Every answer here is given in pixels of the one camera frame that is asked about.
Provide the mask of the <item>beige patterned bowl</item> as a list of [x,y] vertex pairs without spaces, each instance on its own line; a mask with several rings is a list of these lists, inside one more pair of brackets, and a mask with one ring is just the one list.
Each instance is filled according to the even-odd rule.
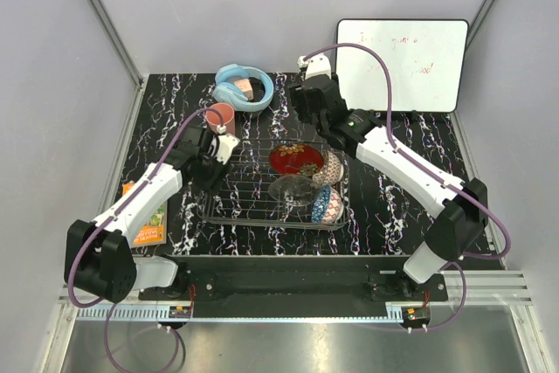
[[324,161],[323,166],[312,176],[313,183],[316,186],[332,186],[342,179],[342,163],[337,155],[330,150],[325,151],[322,157]]

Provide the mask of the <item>clear glass bowl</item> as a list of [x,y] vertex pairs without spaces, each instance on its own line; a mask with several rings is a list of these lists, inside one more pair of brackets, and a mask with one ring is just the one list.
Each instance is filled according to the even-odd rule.
[[273,181],[267,192],[280,204],[301,207],[314,202],[318,188],[309,177],[288,174]]

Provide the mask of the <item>black wire dish rack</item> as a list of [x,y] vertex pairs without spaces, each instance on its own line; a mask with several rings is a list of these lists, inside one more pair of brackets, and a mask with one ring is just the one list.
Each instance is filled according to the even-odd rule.
[[348,222],[349,165],[335,155],[342,177],[334,183],[342,200],[334,221],[318,218],[320,187],[312,179],[321,158],[332,149],[320,141],[243,139],[231,155],[220,190],[197,194],[198,216],[209,223],[335,231]]

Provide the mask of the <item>pink plastic cup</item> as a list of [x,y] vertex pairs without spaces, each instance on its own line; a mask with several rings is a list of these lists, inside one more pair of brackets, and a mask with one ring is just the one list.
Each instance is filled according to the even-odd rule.
[[231,105],[223,102],[213,104],[204,117],[209,129],[217,135],[235,135],[235,111]]

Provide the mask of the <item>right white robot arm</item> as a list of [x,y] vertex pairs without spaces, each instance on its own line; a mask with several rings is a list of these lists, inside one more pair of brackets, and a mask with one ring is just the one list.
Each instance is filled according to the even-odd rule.
[[426,161],[393,136],[371,112],[346,111],[339,120],[322,110],[311,117],[317,133],[335,149],[388,176],[418,201],[433,218],[424,242],[404,263],[397,290],[415,300],[430,277],[464,254],[485,230],[487,217],[478,207],[487,203],[487,187],[469,183]]

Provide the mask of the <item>red floral lacquer bowl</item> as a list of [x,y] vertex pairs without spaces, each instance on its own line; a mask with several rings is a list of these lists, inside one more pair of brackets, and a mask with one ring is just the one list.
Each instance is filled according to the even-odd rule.
[[322,154],[303,143],[283,143],[269,155],[272,168],[282,175],[312,176],[324,165]]

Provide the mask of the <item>blue triangle pattern bowl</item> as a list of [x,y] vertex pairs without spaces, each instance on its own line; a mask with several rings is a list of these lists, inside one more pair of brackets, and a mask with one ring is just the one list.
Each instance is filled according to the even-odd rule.
[[333,224],[342,216],[344,203],[340,193],[330,185],[322,186],[314,200],[311,221],[317,224]]

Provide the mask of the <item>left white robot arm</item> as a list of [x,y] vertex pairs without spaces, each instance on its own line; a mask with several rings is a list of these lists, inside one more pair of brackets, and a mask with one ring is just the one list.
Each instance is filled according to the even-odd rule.
[[76,220],[67,231],[64,280],[72,303],[79,289],[97,301],[118,303],[135,290],[158,287],[171,300],[188,291],[189,279],[167,257],[135,257],[131,247],[141,229],[184,185],[216,193],[240,140],[208,129],[187,134],[169,147],[119,201],[91,221]]

